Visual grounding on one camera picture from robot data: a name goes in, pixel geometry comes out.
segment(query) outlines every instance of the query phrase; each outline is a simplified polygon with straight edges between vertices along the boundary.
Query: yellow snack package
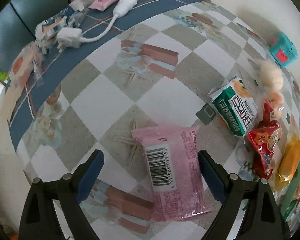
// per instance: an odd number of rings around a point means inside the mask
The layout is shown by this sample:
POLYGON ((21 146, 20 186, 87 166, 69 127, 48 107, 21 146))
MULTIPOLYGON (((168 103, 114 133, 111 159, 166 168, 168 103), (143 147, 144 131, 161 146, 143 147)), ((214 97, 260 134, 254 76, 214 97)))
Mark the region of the yellow snack package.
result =
POLYGON ((281 192, 289 185, 296 172, 299 161, 300 139, 296 132, 293 132, 293 135, 285 148, 278 171, 275 174, 275 190, 277 192, 281 192))

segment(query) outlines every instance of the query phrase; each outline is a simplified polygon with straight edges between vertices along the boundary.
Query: white power adapter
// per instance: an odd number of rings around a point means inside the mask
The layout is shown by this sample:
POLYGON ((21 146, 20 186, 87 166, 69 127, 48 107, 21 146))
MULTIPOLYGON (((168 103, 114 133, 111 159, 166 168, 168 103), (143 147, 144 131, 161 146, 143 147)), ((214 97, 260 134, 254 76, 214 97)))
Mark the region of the white power adapter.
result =
POLYGON ((69 28, 65 27, 62 28, 57 34, 57 41, 58 41, 58 49, 62 51, 66 47, 80 47, 81 43, 85 42, 95 42, 100 40, 103 36, 105 36, 109 30, 111 29, 112 25, 114 24, 117 18, 121 18, 125 16, 128 11, 130 11, 133 6, 137 4, 138 0, 120 0, 116 7, 113 10, 113 17, 108 25, 108 27, 101 33, 99 36, 94 38, 84 38, 82 35, 82 30, 79 28, 69 28))

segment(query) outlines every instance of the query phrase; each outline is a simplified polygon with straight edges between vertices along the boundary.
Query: red candy wrapper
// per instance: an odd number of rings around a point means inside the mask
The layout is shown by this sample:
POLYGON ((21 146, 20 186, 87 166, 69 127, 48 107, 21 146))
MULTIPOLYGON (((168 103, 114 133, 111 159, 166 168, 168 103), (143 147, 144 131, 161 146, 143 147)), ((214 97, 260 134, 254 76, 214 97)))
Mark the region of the red candy wrapper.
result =
POLYGON ((269 168, 269 165, 274 154, 274 146, 281 136, 280 123, 266 100, 263 109, 263 120, 247 134, 248 140, 259 153, 255 157, 253 169, 260 178, 269 179, 273 171, 269 168))

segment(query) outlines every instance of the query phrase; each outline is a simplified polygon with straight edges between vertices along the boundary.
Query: teal container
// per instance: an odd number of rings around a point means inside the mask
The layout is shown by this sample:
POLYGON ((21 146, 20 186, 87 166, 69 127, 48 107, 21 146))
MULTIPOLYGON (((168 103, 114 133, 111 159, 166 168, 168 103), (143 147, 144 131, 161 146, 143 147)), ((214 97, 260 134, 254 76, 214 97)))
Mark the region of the teal container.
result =
POLYGON ((287 35, 280 32, 270 48, 270 54, 281 67, 286 67, 298 58, 298 52, 287 35))

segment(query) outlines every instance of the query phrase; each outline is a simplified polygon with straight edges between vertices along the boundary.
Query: barcode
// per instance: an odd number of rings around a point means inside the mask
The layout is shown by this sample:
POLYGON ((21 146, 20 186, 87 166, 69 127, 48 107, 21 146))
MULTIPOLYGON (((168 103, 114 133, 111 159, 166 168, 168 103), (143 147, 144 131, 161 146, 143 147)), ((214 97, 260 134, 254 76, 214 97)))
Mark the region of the barcode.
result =
POLYGON ((155 189, 157 191, 173 190, 175 187, 175 176, 172 169, 168 145, 163 144, 155 147, 147 147, 146 155, 152 185, 155 189))
POLYGON ((246 108, 247 108, 249 114, 250 114, 251 116, 254 116, 252 110, 250 109, 250 106, 249 106, 249 104, 248 104, 248 101, 245 99, 243 102, 244 102, 244 105, 246 106, 246 108))

